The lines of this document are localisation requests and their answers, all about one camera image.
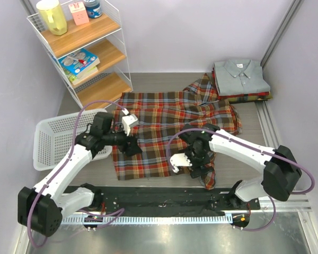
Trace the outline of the brown red plaid shirt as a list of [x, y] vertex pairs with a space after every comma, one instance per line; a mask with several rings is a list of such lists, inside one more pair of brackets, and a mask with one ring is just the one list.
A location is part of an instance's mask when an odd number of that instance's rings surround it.
[[124, 93], [119, 105], [137, 116], [139, 125], [132, 129], [141, 154], [127, 157], [114, 147], [112, 159], [119, 180], [168, 177], [174, 172], [166, 158], [166, 146], [172, 154], [187, 145], [179, 138], [170, 138], [185, 124], [202, 128], [216, 125], [232, 135], [242, 133], [242, 122], [228, 100], [219, 100], [213, 79], [204, 74], [184, 90], [161, 93]]

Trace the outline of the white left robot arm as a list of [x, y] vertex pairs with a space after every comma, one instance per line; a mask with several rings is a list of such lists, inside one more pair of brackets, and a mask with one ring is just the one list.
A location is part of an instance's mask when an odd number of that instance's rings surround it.
[[23, 187], [17, 196], [17, 221], [45, 237], [52, 236], [62, 219], [82, 208], [97, 211], [102, 206], [101, 190], [83, 184], [74, 192], [64, 191], [74, 177], [106, 146], [116, 146], [126, 156], [142, 152], [131, 128], [138, 118], [123, 110], [119, 129], [115, 130], [113, 114], [97, 112], [86, 130], [75, 137], [69, 152], [60, 163], [33, 188]]

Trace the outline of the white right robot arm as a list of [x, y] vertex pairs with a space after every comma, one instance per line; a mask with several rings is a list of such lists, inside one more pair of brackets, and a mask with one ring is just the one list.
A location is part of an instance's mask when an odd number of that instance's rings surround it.
[[205, 124], [200, 131], [192, 125], [183, 127], [179, 138], [187, 147], [170, 157], [174, 172], [179, 167], [190, 167], [192, 178], [211, 172], [210, 154], [222, 153], [241, 161], [260, 173], [250, 180], [239, 180], [223, 197], [227, 207], [240, 209], [253, 199], [271, 196], [285, 202], [293, 192], [302, 172], [295, 158], [285, 146], [277, 149], [260, 146], [237, 138], [213, 124]]

